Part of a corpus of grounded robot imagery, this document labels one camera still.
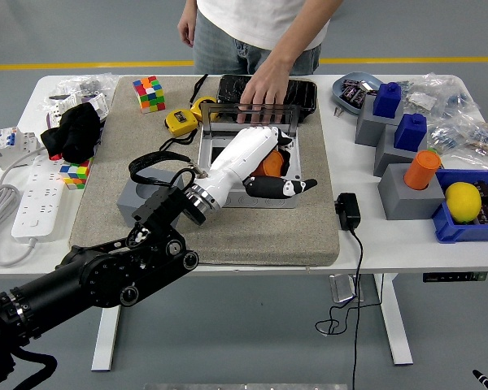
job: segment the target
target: table leg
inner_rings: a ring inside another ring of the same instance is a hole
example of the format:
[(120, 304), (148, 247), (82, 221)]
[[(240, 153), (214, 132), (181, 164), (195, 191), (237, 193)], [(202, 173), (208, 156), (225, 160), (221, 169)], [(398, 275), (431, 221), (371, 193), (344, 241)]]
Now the table leg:
[(383, 297), (381, 296), (382, 274), (375, 274), (374, 280), (378, 296), (381, 300), (381, 312), (385, 320), (385, 328), (389, 337), (390, 351), (395, 365), (413, 364), (410, 347), (408, 346), (407, 334), (399, 312), (398, 300), (392, 281), (398, 274), (384, 274)]
[(103, 309), (99, 322), (98, 339), (94, 350), (92, 371), (110, 371), (114, 355), (115, 333), (120, 317), (120, 306)]

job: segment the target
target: robotic arm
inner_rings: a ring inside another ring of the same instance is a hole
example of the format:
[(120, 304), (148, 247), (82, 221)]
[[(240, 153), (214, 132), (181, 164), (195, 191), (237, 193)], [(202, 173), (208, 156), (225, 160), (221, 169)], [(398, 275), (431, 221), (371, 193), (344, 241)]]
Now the robotic arm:
[(198, 255), (186, 248), (184, 237), (172, 227), (181, 213), (201, 225), (209, 213), (224, 205), (238, 182), (246, 191), (255, 185), (268, 197), (281, 198), (316, 185), (315, 180), (288, 182), (251, 176), (277, 144), (289, 142), (277, 128), (241, 130), (210, 171), (192, 185), (184, 190), (173, 185), (159, 187), (133, 213), (136, 223), (126, 238), (89, 248), (73, 246), (55, 271), (0, 293), (0, 383), (14, 369), (12, 354), (46, 364), (22, 388), (33, 388), (52, 375), (56, 368), (53, 357), (22, 350), (31, 338), (92, 306), (133, 306), (191, 272), (198, 265)]

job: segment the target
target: power adapter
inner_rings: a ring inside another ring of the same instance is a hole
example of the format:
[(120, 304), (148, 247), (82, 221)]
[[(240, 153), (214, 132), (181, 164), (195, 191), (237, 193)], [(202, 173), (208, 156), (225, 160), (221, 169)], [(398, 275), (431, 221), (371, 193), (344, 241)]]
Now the power adapter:
[(354, 230), (358, 227), (359, 216), (358, 200), (355, 193), (341, 193), (334, 203), (336, 214), (340, 218), (342, 230)]

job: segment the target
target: person's hand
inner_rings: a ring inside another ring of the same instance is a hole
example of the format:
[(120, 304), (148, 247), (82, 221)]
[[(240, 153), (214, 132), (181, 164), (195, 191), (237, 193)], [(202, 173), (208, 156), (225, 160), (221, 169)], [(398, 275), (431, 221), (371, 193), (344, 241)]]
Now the person's hand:
[[(257, 69), (248, 81), (241, 95), (241, 104), (283, 104), (290, 78), (290, 67), (275, 62), (271, 56)], [(245, 115), (239, 115), (237, 121), (244, 123)], [(252, 123), (259, 122), (259, 115), (251, 116)]]
[(195, 20), (197, 19), (197, 7), (195, 2), (187, 1), (182, 11), (181, 19), (177, 25), (179, 37), (189, 47), (194, 47)]

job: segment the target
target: lemon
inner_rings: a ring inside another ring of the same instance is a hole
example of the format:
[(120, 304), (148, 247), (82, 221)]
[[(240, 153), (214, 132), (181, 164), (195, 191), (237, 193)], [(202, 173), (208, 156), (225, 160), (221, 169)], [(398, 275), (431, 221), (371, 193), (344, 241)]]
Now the lemon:
[(457, 223), (473, 221), (481, 211), (481, 195), (473, 184), (461, 181), (451, 184), (445, 198), (452, 219)]

